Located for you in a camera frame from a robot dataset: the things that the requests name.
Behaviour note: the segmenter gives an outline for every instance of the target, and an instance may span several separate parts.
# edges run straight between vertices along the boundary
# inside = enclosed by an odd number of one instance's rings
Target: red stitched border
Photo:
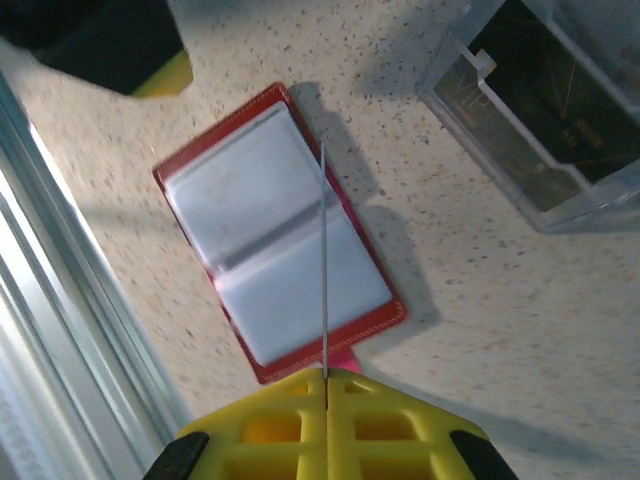
[[[171,177],[182,167],[199,157],[202,153],[209,150],[213,145],[220,142],[228,135],[236,131],[238,128],[241,128],[251,119],[280,101],[284,102],[289,108],[289,112],[296,121],[298,128],[302,132],[307,144],[309,145],[309,148],[316,157],[316,160],[319,161],[320,146],[318,142],[311,133],[311,130],[305,122],[302,113],[295,105],[293,98],[287,91],[286,86],[281,82],[277,82],[269,86],[267,89],[265,89],[248,103],[237,109],[235,112],[230,114],[228,117],[224,118],[217,125],[213,126],[208,131],[198,136],[195,140],[180,149],[177,153],[166,159],[164,162],[157,165],[153,170],[153,175],[163,193],[165,192],[164,183],[169,179],[169,177]],[[371,255],[371,258],[378,267],[378,270],[380,271],[382,277],[384,278],[393,295],[392,300],[390,300],[387,304],[378,307],[377,309],[363,315],[358,319],[353,320],[352,322],[349,322],[347,325],[332,332],[329,336],[331,345],[330,351],[336,352],[344,348],[351,347],[356,342],[364,340],[365,338],[375,335],[376,333],[379,333],[402,322],[407,316],[407,309],[397,291],[395,290],[375,249],[373,248],[373,245],[369,240],[369,237],[363,225],[358,219],[358,216],[356,215],[356,212],[353,209],[349,198],[342,189],[342,186],[338,182],[331,168],[327,168],[327,179],[340,198],[340,201],[342,202],[342,205],[347,212],[351,223],[356,229],[358,236],[362,240],[368,253]],[[308,345],[301,347],[295,352],[288,354],[285,357],[271,363],[270,365],[262,366],[258,364],[253,358],[253,355],[249,351],[244,340],[235,329],[233,319],[230,318],[229,313],[224,308],[224,305],[221,305],[221,308],[224,311],[230,325],[232,326],[236,338],[238,339],[240,346],[244,350],[245,355],[249,359],[254,373],[256,374],[256,377],[261,384],[283,378],[286,375],[291,374],[299,370],[300,368],[319,360],[322,356],[322,341],[321,339],[318,339],[314,342],[309,343]]]

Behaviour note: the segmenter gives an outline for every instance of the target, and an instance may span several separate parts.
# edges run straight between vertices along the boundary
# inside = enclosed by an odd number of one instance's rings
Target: pink tab
[[[331,354],[329,356],[329,367],[343,368],[354,373],[362,373],[360,362],[358,362],[353,350],[350,348]]]

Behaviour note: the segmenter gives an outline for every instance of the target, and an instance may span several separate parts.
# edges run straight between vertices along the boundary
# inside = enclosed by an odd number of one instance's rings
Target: black object
[[[166,0],[0,0],[0,36],[123,95],[184,50]]]
[[[640,128],[521,0],[471,42],[497,67],[487,84],[553,157],[599,180],[640,157]]]
[[[208,442],[209,435],[204,432],[190,433],[174,440],[153,462],[142,480],[188,480]]]
[[[463,430],[451,432],[449,437],[476,480],[518,480],[489,440]]]

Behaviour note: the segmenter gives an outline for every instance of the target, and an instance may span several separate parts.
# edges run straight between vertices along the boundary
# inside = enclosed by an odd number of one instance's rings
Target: metal rail
[[[140,479],[191,420],[1,74],[0,322],[18,478]]]

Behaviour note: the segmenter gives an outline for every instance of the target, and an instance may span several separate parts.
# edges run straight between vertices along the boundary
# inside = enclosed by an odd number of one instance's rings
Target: thin metal rod
[[[322,373],[325,380],[329,378],[329,311],[327,283],[327,159],[324,143],[320,143],[320,249],[322,252]]]

